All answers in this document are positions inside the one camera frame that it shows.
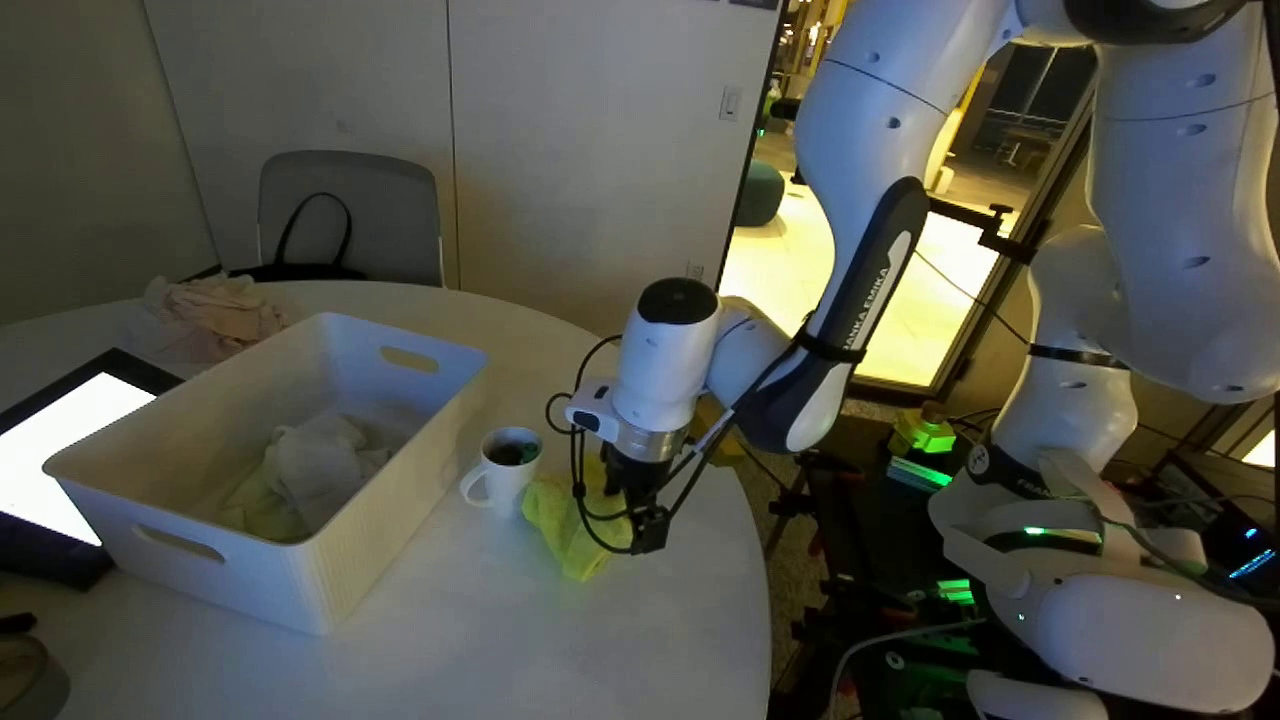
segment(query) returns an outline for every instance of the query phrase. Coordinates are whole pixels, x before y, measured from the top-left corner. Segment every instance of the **cloth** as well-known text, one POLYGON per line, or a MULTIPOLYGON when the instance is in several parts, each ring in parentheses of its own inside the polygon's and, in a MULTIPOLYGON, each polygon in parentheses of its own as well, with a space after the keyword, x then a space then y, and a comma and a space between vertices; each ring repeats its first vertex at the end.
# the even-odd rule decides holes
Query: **cloth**
POLYGON ((147 302, 155 302, 166 316, 206 332, 226 354, 239 354, 285 330, 281 305, 249 276, 204 276, 190 284, 153 280, 147 302))
POLYGON ((239 480, 221 525, 290 544, 316 538, 399 444, 341 408, 281 425, 260 467, 239 480))
POLYGON ((289 330, 289 312, 249 276, 172 284, 155 276, 117 340, 158 370, 198 373, 289 330))
MULTIPOLYGON (((603 498, 601 489, 603 489, 601 477, 589 477, 589 498, 582 498, 589 509, 595 516, 618 514, 623 498, 603 498)), ((578 585, 601 578, 601 569, 607 564, 613 551, 589 538, 589 527, 570 503, 570 486, 564 486, 564 480, 527 486, 518 514, 544 538, 544 550, 561 564, 561 578, 578 582, 578 585)), ((593 522, 593 527, 603 544, 615 544, 615 550, 630 544, 628 522, 593 522)))

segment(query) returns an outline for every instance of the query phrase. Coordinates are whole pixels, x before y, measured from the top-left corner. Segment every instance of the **wall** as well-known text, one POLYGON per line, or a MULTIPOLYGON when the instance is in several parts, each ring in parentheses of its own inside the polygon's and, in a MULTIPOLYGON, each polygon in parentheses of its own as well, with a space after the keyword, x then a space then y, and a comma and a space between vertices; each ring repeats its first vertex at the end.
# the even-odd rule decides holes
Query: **wall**
MULTIPOLYGON (((449 0, 145 0, 230 268, 260 266, 254 188, 289 149, 383 154, 430 169, 451 251, 449 0)), ((352 247, 358 268, 420 247, 352 247)))
POLYGON ((2 0, 0 139, 0 324, 213 261, 140 0, 2 0))
POLYGON ((717 284, 774 13, 460 0, 460 284, 595 332, 655 276, 717 284))

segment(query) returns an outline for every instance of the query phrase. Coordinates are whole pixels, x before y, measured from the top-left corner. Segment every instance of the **yellow object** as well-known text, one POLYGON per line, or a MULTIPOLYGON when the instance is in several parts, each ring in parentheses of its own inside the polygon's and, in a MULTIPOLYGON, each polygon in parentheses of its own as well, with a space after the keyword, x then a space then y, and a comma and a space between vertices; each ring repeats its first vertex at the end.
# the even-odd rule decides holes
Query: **yellow object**
MULTIPOLYGON (((601 480, 589 477, 589 509, 593 516, 623 514, 623 498, 601 498, 601 480)), ((546 551, 555 557, 567 582, 593 582, 607 564, 607 550, 601 550, 577 503, 570 486, 564 480, 536 480, 522 489, 518 516, 544 538, 546 551)), ((613 550, 630 544, 628 522, 593 522, 595 538, 613 550)))

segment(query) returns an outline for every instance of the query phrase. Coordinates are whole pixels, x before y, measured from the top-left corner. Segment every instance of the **tablet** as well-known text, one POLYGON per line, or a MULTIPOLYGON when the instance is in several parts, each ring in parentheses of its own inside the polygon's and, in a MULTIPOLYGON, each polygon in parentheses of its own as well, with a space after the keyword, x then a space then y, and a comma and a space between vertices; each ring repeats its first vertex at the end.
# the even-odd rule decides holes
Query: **tablet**
POLYGON ((129 354, 105 354, 0 413, 0 569, 46 578, 57 572, 38 572, 46 561, 57 564, 46 544, 62 544, 81 561, 100 551, 100 538, 44 473, 44 462, 131 416, 172 385, 177 376, 129 354))

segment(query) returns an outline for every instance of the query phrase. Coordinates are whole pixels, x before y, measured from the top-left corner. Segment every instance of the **tablet screen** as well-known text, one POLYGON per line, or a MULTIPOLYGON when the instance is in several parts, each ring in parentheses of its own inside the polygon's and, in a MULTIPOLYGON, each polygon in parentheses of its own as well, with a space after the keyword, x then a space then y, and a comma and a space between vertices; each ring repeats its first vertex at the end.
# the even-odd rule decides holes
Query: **tablet screen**
POLYGON ((72 498, 44 473, 44 462, 153 401, 155 393, 111 373, 94 373, 11 425, 0 437, 0 514, 100 550, 100 538, 86 527, 72 498))

